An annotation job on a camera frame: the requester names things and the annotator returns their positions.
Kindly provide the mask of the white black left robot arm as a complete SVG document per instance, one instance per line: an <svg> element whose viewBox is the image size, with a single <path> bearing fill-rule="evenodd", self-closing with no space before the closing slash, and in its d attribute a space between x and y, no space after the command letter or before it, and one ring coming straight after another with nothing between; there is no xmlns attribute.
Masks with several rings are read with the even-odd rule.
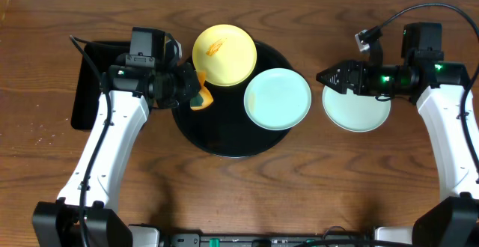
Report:
<svg viewBox="0 0 479 247"><path fill-rule="evenodd" d="M41 246L163 246L161 231L126 225L117 215L120 187L132 146L153 109L173 109L201 89L191 64L179 64L173 36L134 27L129 51L100 72L97 116L81 158L54 202L39 202L32 225Z"/></svg>

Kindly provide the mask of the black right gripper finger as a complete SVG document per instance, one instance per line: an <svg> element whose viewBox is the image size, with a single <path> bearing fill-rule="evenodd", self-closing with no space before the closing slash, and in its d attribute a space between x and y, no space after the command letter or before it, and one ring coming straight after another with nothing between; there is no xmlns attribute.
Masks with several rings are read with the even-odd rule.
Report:
<svg viewBox="0 0 479 247"><path fill-rule="evenodd" d="M350 61L341 61L334 66L319 72L316 80L324 85L339 85L345 82Z"/></svg>
<svg viewBox="0 0 479 247"><path fill-rule="evenodd" d="M346 93L347 89L349 88L348 84L343 83L339 79L326 80L323 82L323 84L338 93Z"/></svg>

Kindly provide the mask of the light green stained plate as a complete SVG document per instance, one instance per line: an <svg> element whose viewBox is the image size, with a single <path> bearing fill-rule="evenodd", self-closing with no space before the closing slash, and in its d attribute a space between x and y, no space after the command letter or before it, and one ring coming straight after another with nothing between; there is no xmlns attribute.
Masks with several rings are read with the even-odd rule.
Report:
<svg viewBox="0 0 479 247"><path fill-rule="evenodd" d="M243 104L249 119L272 131L301 122L311 107L309 84L296 71L273 68L256 75L246 87Z"/></svg>

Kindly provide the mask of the yellow plate with sauce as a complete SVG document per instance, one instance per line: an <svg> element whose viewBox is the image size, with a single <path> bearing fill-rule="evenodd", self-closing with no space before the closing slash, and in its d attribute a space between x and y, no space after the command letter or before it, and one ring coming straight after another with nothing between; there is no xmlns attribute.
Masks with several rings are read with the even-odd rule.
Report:
<svg viewBox="0 0 479 247"><path fill-rule="evenodd" d="M235 25L214 25L204 30L192 48L195 69L206 73L212 85L238 85L253 72L257 49L251 36Z"/></svg>

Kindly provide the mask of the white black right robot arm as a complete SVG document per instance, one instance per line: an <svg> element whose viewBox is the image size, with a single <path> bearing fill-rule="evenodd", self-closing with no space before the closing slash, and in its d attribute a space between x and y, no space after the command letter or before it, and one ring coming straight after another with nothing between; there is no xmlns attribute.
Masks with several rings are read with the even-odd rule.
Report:
<svg viewBox="0 0 479 247"><path fill-rule="evenodd" d="M464 64L447 62L442 26L405 25L401 65L384 65L380 33L362 31L356 42L368 61L342 61L317 74L316 80L339 94L394 98L405 96L422 117L439 173L440 202L412 227L378 227L376 241L414 246L478 245L478 161L470 148L478 144L478 125L470 78Z"/></svg>

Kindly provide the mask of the yellow green scrub sponge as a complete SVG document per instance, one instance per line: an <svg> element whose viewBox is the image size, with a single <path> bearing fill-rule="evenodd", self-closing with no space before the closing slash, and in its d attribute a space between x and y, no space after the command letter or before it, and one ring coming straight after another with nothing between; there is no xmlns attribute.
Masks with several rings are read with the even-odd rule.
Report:
<svg viewBox="0 0 479 247"><path fill-rule="evenodd" d="M207 74L204 71L197 71L196 74L201 88L198 94L190 100L190 108L193 111L205 109L213 103L212 94L204 86Z"/></svg>

